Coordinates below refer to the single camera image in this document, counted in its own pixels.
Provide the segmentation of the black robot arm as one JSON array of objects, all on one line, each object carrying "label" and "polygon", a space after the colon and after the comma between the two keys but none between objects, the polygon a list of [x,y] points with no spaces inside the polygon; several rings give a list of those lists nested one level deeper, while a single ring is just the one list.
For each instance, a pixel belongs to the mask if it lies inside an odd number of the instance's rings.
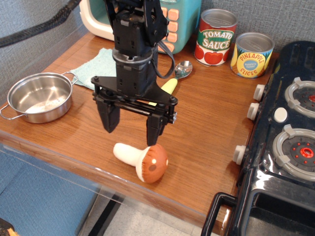
[{"label": "black robot arm", "polygon": [[107,132],[113,132],[124,109],[147,117],[147,144],[153,146],[164,127],[176,118],[176,97],[157,85],[158,50],[167,55],[163,43],[168,20],[158,0],[108,0],[107,15],[114,35],[112,57],[116,76],[94,76],[94,101]]}]

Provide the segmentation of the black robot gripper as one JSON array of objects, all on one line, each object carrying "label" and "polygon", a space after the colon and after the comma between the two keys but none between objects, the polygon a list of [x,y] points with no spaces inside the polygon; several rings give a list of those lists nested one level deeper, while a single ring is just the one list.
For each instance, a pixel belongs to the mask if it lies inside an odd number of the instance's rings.
[{"label": "black robot gripper", "polygon": [[120,122],[120,110],[147,116],[147,145],[154,146],[168,123],[176,120],[173,94],[157,84],[158,57],[114,57],[116,77],[94,76],[94,100],[104,129],[111,133]]}]

